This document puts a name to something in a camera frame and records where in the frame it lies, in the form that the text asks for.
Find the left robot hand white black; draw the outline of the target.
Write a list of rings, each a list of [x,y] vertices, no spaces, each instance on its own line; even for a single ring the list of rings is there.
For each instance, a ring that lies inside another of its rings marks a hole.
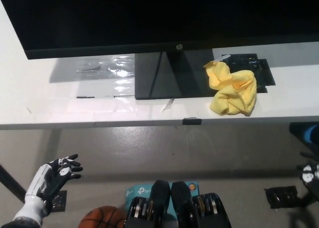
[[[52,210],[53,200],[67,181],[81,178],[83,167],[76,159],[78,154],[58,158],[40,166],[25,198],[36,197],[45,204],[47,212]]]

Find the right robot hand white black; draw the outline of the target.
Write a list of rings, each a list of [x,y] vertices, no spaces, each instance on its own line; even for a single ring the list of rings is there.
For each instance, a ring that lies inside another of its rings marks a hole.
[[[317,192],[319,191],[319,156],[307,152],[300,152],[300,155],[310,159],[306,164],[297,166],[300,179],[309,190]]]

